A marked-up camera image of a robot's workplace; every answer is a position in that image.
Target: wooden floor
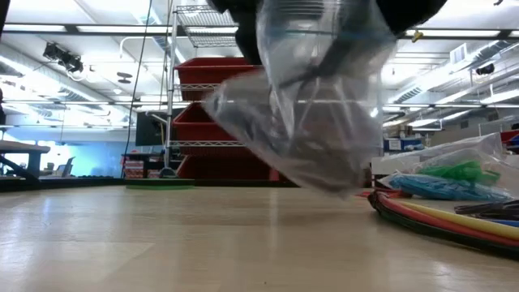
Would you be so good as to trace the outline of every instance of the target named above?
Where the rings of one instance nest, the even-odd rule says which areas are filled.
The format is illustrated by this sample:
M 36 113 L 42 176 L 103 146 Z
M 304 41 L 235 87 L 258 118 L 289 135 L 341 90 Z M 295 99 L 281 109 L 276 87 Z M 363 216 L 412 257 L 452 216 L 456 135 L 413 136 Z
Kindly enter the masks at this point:
M 300 189 L 0 195 L 2 292 L 498 292 L 518 272 Z

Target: clear plastic bag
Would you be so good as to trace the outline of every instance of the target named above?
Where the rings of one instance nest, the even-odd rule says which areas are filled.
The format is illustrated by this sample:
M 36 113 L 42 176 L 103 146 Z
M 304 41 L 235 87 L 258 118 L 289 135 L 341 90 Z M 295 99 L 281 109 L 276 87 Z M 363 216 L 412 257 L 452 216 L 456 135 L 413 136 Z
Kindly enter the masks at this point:
M 257 32 L 265 71 L 227 80 L 205 109 L 295 183 L 358 189 L 382 148 L 376 74 L 396 43 L 375 1 L 264 0 Z
M 488 152 L 481 148 L 447 152 L 380 181 L 428 199 L 502 201 L 519 197 L 519 169 Z
M 420 157 L 420 161 L 424 162 L 437 156 L 470 148 L 498 159 L 503 158 L 503 145 L 501 143 L 500 133 L 493 133 L 490 135 L 467 138 L 452 143 L 441 144 L 421 151 L 406 152 L 392 155 L 390 157 L 384 157 L 382 161 L 398 161 L 398 159 L 402 157 Z

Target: yellow cable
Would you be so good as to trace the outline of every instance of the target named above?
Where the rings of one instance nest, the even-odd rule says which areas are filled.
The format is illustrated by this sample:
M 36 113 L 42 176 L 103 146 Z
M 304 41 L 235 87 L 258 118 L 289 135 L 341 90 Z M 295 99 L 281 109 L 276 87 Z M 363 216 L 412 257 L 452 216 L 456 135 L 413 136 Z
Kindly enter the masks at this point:
M 445 211 L 440 211 L 434 208 L 428 208 L 416 204 L 411 204 L 408 202 L 398 201 L 399 203 L 405 205 L 407 208 L 412 208 L 415 211 L 425 213 L 429 216 L 433 216 L 445 221 L 450 221 L 452 223 L 456 223 L 459 225 L 463 225 L 465 227 L 469 227 L 473 230 L 479 230 L 482 232 L 486 232 L 489 234 L 499 235 L 504 238 L 510 238 L 519 240 L 519 228 L 511 227 L 507 225 L 502 225 L 499 223 L 494 223 L 490 221 L 484 221 L 476 218 L 471 218 L 467 216 L 457 215 Z

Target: table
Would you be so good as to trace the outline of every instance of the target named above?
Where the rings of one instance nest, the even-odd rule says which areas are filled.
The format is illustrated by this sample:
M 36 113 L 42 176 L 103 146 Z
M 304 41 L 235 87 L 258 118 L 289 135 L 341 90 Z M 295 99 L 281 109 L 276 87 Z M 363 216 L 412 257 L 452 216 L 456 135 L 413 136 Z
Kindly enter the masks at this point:
M 15 171 L 30 174 L 37 179 L 40 177 L 41 154 L 48 153 L 49 151 L 50 147 L 46 146 L 37 146 L 11 141 L 0 141 L 0 154 L 22 153 L 29 155 L 27 169 L 24 171 L 22 171 L 23 169 L 20 167 L 13 167 L 16 164 L 14 164 L 12 161 L 7 160 L 5 157 L 0 158 L 0 162 L 5 165 L 8 165 Z

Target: fluorescent light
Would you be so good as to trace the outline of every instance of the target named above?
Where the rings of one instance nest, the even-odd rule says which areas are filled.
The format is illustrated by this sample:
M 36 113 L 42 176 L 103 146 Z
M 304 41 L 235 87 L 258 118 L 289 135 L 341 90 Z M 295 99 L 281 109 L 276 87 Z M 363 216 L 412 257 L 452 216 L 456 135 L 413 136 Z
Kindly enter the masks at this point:
M 468 114 L 470 112 L 470 110 L 466 110 L 466 111 L 462 111 L 462 112 L 459 112 L 459 113 L 455 113 L 455 114 L 451 114 L 445 118 L 442 118 L 443 120 L 445 121 L 450 121 L 450 120 L 453 120 L 455 118 L 459 118 L 460 116 L 464 115 L 464 114 Z
M 103 32 L 103 33 L 145 33 L 143 25 L 79 25 L 80 32 Z M 148 26 L 148 33 L 166 33 L 167 26 Z
M 445 58 L 448 59 L 448 53 L 396 53 L 394 58 Z
M 384 105 L 384 107 L 427 108 L 427 107 L 429 107 L 429 105 L 425 105 L 425 104 L 387 104 L 387 105 Z
M 419 29 L 425 37 L 495 37 L 499 30 L 450 30 L 450 29 Z M 408 37 L 414 35 L 416 30 L 408 30 Z
M 238 27 L 232 27 L 232 28 L 190 27 L 187 30 L 192 33 L 235 33 L 238 30 Z
M 5 32 L 66 32 L 63 25 L 6 24 Z
M 491 103 L 495 103 L 495 102 L 506 101 L 506 100 L 514 98 L 514 97 L 519 97 L 519 89 L 494 94 L 491 97 L 481 100 L 481 103 L 491 104 Z
M 64 105 L 108 105 L 108 101 L 62 101 Z
M 396 125 L 400 125 L 403 122 L 405 122 L 405 120 L 396 120 L 396 121 L 391 121 L 391 122 L 385 122 L 384 125 L 382 125 L 382 127 L 396 126 Z
M 519 109 L 519 105 L 489 105 L 491 108 L 498 109 Z
M 384 112 L 390 112 L 390 113 L 396 113 L 400 111 L 400 108 L 393 107 L 393 106 L 384 106 L 382 108 Z
M 413 131 L 442 131 L 439 128 L 413 128 Z
M 131 101 L 116 101 L 115 105 L 131 105 Z M 133 105 L 159 105 L 160 102 L 143 102 L 143 101 L 134 101 Z
M 435 107 L 440 108 L 478 108 L 481 107 L 481 105 L 449 105 L 449 104 L 442 104 L 442 105 L 435 105 Z
M 54 101 L 3 101 L 3 103 L 12 105 L 51 105 Z
M 378 109 L 373 109 L 371 112 L 370 112 L 370 116 L 372 118 L 376 117 L 377 114 L 379 114 L 379 110 Z
M 421 126 L 425 126 L 425 125 L 428 125 L 428 124 L 436 122 L 436 121 L 438 121 L 438 119 L 436 119 L 436 118 L 425 118 L 423 120 L 410 122 L 407 126 L 421 127 Z

